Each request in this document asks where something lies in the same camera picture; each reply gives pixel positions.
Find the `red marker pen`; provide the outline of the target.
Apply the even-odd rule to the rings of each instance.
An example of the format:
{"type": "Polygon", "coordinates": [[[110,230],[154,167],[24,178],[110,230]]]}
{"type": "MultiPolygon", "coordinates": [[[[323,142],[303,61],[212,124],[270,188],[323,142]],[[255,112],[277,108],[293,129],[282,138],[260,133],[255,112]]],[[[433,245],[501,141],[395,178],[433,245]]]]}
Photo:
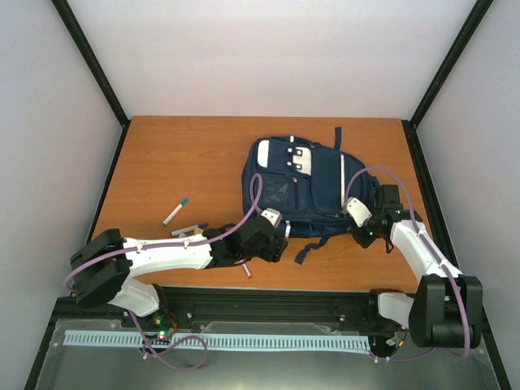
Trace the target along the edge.
{"type": "Polygon", "coordinates": [[[252,279],[252,274],[248,268],[248,266],[246,264],[242,264],[241,265],[242,269],[244,270],[245,274],[246,274],[246,277],[248,280],[251,280],[252,279]]]}

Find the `navy blue student backpack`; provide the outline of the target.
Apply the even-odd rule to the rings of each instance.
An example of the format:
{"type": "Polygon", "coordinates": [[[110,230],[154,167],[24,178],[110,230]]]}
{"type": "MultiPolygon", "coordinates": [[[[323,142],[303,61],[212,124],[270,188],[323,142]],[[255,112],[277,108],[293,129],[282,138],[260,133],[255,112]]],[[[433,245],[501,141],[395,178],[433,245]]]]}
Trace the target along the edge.
{"type": "Polygon", "coordinates": [[[355,226],[343,213],[349,197],[368,208],[375,205],[377,178],[365,171],[349,183],[365,165],[340,149],[342,128],[335,128],[335,143],[328,147],[298,136],[259,138],[251,146],[242,171],[242,202],[247,212],[258,191],[253,175],[262,177],[258,207],[282,215],[278,231],[287,238],[320,239],[305,246],[295,258],[301,265],[307,254],[323,247],[333,236],[350,232],[355,226]]]}

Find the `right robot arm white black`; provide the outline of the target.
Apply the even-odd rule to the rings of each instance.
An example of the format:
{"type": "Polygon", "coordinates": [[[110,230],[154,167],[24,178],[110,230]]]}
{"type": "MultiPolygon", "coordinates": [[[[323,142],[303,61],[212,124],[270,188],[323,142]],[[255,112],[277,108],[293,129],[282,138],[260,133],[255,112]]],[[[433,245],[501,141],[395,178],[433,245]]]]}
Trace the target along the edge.
{"type": "Polygon", "coordinates": [[[398,291],[376,293],[379,316],[409,331],[421,348],[473,349],[482,337],[483,285],[464,275],[436,246],[418,215],[400,202],[399,189],[385,184],[375,190],[369,209],[355,197],[344,203],[353,218],[352,235],[364,249],[376,240],[398,249],[418,281],[413,297],[398,291]]]}

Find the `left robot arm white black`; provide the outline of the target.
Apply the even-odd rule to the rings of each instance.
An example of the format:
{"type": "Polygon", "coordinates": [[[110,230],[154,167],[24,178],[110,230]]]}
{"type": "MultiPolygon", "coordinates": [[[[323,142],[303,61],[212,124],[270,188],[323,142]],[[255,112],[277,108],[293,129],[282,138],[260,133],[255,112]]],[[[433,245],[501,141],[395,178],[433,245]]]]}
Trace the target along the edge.
{"type": "Polygon", "coordinates": [[[276,230],[278,221],[277,214],[267,210],[242,224],[228,223],[166,240],[124,238],[119,229],[108,229],[71,257],[67,285],[81,308],[117,306],[151,327],[160,327],[168,320],[169,307],[159,287],[139,281],[139,276],[235,267],[253,258],[278,262],[288,245],[276,230]]]}

